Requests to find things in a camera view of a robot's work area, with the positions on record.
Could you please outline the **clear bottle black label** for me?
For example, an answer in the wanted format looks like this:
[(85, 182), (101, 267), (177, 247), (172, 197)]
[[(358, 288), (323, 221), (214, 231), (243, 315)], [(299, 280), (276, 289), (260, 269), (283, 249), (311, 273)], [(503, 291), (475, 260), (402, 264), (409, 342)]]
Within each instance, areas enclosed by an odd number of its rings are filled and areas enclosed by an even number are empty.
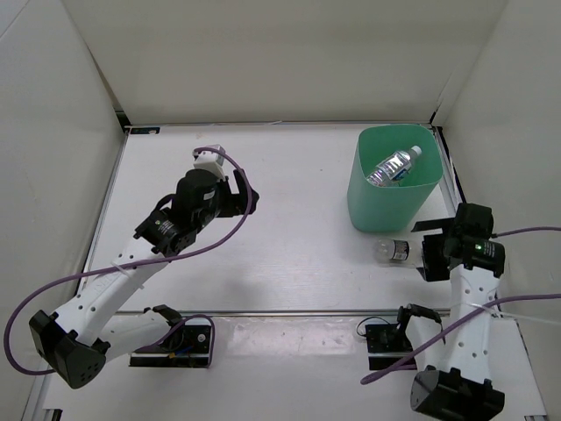
[(409, 265), (420, 267), (422, 265), (422, 249), (420, 245), (411, 240), (379, 238), (374, 245), (376, 261), (392, 265)]

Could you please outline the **clear bottle blue white label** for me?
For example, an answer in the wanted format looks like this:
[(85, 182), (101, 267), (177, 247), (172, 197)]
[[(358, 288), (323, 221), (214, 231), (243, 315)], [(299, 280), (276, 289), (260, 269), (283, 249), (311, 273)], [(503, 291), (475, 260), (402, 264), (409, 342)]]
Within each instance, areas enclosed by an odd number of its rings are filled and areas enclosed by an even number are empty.
[(408, 175), (423, 154), (419, 146), (398, 150), (380, 162), (366, 180), (376, 187), (392, 187)]

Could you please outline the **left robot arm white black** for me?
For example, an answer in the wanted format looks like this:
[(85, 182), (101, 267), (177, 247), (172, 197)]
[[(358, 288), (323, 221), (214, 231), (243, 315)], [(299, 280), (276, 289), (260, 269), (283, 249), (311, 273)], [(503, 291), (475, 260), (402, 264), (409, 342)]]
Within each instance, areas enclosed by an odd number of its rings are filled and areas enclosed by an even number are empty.
[(112, 262), (110, 273), (96, 276), (52, 313), (40, 310), (31, 317), (36, 350), (71, 389), (91, 382), (110, 360), (152, 342), (165, 351), (181, 346), (180, 315), (165, 305), (148, 310), (130, 325), (121, 325), (113, 317), (169, 258), (193, 245), (214, 218), (255, 211), (258, 193), (247, 183), (244, 171), (236, 169), (233, 174), (237, 193), (231, 191), (227, 177), (200, 168), (189, 170), (176, 191), (162, 197), (136, 228)]

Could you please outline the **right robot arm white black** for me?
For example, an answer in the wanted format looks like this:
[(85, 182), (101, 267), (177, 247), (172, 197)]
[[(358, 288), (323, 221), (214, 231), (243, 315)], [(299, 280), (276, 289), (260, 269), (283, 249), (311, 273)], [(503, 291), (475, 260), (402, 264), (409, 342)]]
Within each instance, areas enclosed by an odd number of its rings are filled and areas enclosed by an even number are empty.
[(491, 303), (504, 273), (506, 253), (491, 240), (493, 220), (444, 218), (415, 223), (424, 232), (426, 280), (451, 282), (451, 332), (415, 356), (418, 372), (411, 409), (437, 420), (491, 420), (505, 395), (494, 388), (489, 365)]

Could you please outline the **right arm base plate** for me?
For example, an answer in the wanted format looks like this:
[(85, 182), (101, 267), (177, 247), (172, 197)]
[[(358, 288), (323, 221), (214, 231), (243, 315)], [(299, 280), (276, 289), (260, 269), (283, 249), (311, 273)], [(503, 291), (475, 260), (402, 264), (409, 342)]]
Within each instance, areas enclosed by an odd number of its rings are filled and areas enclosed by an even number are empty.
[(384, 318), (374, 316), (361, 320), (356, 334), (366, 341), (370, 371), (388, 368), (413, 351), (399, 325)]

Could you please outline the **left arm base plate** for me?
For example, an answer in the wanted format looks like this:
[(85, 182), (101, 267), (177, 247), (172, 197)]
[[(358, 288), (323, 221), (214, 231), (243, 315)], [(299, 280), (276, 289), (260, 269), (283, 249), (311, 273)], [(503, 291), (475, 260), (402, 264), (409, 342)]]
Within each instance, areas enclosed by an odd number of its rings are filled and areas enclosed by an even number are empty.
[(169, 338), (132, 353), (129, 366), (137, 368), (210, 368), (216, 340), (214, 321), (206, 315), (186, 317)]

